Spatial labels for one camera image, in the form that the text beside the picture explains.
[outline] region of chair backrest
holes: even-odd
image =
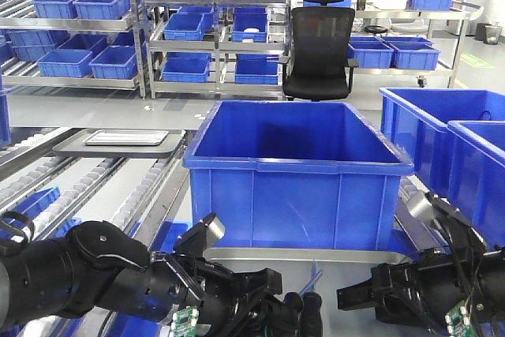
[[[354,14],[352,8],[293,9],[293,74],[344,77]]]

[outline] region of circuit board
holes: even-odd
[[[174,313],[168,337],[196,337],[198,309],[187,307]]]
[[[451,337],[475,337],[475,329],[470,323],[466,301],[461,300],[445,315],[447,331]]]

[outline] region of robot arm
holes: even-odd
[[[218,226],[210,214],[173,254],[149,253],[114,225],[95,221],[64,238],[0,241],[0,331],[43,316],[81,317],[94,306],[170,324],[176,311],[191,307],[197,335],[265,335],[267,325],[272,336],[295,336],[300,301],[274,296],[282,293],[278,272],[234,273],[202,257],[222,237],[212,233]]]

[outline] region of blue plastic bin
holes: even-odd
[[[3,89],[2,75],[0,75],[0,148],[11,143],[9,109],[7,108],[7,94],[10,92],[11,90]]]
[[[434,70],[440,51],[425,43],[391,43],[395,49],[393,66],[397,69]]]
[[[205,33],[202,13],[174,13],[163,30],[165,39],[201,41]]]
[[[409,36],[384,36],[377,37],[377,39],[382,40],[384,43],[423,43],[430,47],[433,46],[433,41],[426,39],[425,37],[409,37]]]
[[[452,0],[408,0],[407,8],[420,11],[448,11]]]
[[[356,58],[359,67],[371,69],[389,69],[393,58],[393,49],[385,43],[352,42],[349,44],[349,57]]]
[[[346,103],[216,102],[184,158],[221,246],[385,249],[413,164]]]
[[[10,48],[10,43],[0,43],[0,63],[9,61],[13,57],[13,51]]]
[[[236,7],[234,8],[235,15],[250,15],[250,14],[267,14],[265,7]]]
[[[505,122],[449,122],[455,135],[449,201],[490,246],[505,244]]]
[[[9,30],[7,32],[13,45],[26,47],[30,45],[52,45],[60,43],[69,38],[67,31],[29,31],[29,30]]]
[[[244,32],[247,28],[257,28],[259,32]],[[244,39],[253,39],[255,43],[266,43],[268,18],[266,14],[238,14],[234,18],[232,41],[241,43]]]
[[[108,47],[89,65],[95,78],[132,79],[137,73],[135,47]]]
[[[33,0],[32,4],[39,17],[51,19],[75,19],[77,17],[76,0]]]
[[[207,82],[208,59],[170,58],[163,68],[163,79],[167,82]]]
[[[11,47],[16,57],[21,61],[39,61],[44,55],[56,49],[56,44],[28,45],[25,47],[12,45]]]
[[[42,191],[34,193],[26,200],[23,200],[20,204],[18,204],[13,210],[22,213],[30,219],[34,219],[40,214],[40,212],[53,204],[59,197],[60,189],[57,186],[50,187],[49,189],[43,189]],[[24,226],[23,223],[15,220],[11,220],[8,223],[20,228]],[[0,230],[0,239],[11,237],[12,234],[7,230]]]
[[[178,51],[171,51],[166,55],[167,58],[199,58],[199,59],[207,59],[211,61],[210,53],[182,53]]]
[[[352,1],[353,0],[344,0],[343,2],[328,3],[328,7],[345,7],[345,8],[349,8],[353,4]],[[319,7],[319,6],[321,6],[321,3],[303,2],[303,6],[304,7]]]
[[[239,59],[235,68],[237,84],[278,84],[278,63],[268,59]]]
[[[453,120],[505,120],[505,95],[484,90],[381,88],[382,131],[412,157],[426,187],[447,197]]]
[[[76,0],[77,15],[81,19],[121,19],[130,9],[129,0]]]
[[[92,59],[91,51],[57,49],[43,56],[37,65],[46,77],[83,78],[92,71],[89,65]]]
[[[64,42],[58,49],[78,49],[91,51],[93,57],[100,54],[107,47],[107,35],[77,34]]]
[[[214,25],[214,7],[183,6],[179,13],[201,13],[204,15],[204,30],[212,28]]]

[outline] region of black office chair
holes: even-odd
[[[306,0],[328,4],[342,0]],[[284,65],[282,90],[293,98],[312,101],[345,99],[353,88],[355,59],[348,60],[347,51],[354,20],[354,9],[336,7],[304,7],[293,9],[293,69],[288,75],[288,58]],[[350,67],[349,84],[346,67]]]

